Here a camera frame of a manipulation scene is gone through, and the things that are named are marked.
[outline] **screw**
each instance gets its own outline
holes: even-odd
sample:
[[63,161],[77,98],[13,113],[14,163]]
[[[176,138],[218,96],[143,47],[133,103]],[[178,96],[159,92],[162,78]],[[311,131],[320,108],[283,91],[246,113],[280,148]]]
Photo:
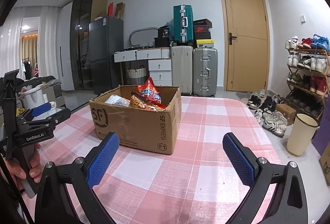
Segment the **screw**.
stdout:
[[75,159],[76,164],[81,164],[84,161],[84,157],[78,157]]
[[267,159],[264,158],[264,157],[260,157],[259,158],[259,162],[262,163],[262,164],[266,164],[267,163]]
[[53,166],[53,162],[46,163],[46,168],[51,168]]
[[297,164],[296,164],[294,161],[290,161],[290,165],[291,165],[293,168],[296,168],[296,167],[297,167]]

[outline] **drawer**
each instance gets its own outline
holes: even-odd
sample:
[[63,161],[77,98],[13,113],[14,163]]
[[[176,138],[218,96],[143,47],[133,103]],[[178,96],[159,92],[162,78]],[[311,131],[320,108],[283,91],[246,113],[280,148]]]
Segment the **drawer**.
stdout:
[[146,49],[136,51],[136,59],[155,59],[162,58],[161,49]]
[[150,71],[171,71],[172,60],[161,59],[161,60],[149,60],[148,62]]
[[113,54],[115,62],[133,61],[136,60],[136,51],[124,51]]
[[170,57],[170,49],[162,48],[162,58],[169,58],[169,57]]
[[172,86],[172,81],[153,81],[155,86]]
[[153,81],[172,81],[171,71],[150,71],[149,74]]

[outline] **small cardboard box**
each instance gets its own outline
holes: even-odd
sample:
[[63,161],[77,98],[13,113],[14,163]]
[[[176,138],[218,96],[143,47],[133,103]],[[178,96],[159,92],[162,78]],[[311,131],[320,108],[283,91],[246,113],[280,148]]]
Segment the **small cardboard box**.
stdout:
[[181,120],[181,92],[178,87],[157,87],[165,111],[149,111],[107,104],[116,94],[128,100],[136,85],[119,86],[90,101],[90,111],[97,136],[103,139],[109,132],[118,134],[120,145],[147,151],[172,154]]
[[288,125],[293,124],[297,112],[295,109],[291,108],[287,104],[277,104],[275,109],[284,115],[284,117],[288,120]]
[[330,142],[320,158],[320,164],[325,180],[327,181],[327,185],[330,186]]

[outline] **pink plaid tablecloth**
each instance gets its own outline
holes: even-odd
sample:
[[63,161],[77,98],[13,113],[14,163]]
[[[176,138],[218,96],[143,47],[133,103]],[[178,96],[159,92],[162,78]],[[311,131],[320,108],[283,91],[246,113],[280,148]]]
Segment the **pink plaid tablecloth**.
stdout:
[[[173,154],[120,146],[94,191],[117,223],[225,223],[249,190],[222,149],[223,135],[228,132],[233,132],[257,157],[281,163],[243,103],[182,97],[182,118]],[[54,135],[42,143],[43,166],[47,161],[56,165],[71,163],[100,143],[89,107],[58,125]],[[87,223],[72,186],[68,189],[80,219]],[[254,223],[261,221],[273,190],[268,190]],[[25,197],[25,201],[33,215],[35,198]]]

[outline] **refrigerator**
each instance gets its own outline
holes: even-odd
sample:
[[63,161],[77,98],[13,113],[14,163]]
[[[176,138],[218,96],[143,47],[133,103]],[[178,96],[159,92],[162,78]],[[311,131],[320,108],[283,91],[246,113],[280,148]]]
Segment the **refrigerator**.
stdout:
[[113,53],[124,50],[124,22],[105,16],[90,23],[90,68],[95,94],[102,94],[120,84],[119,63]]

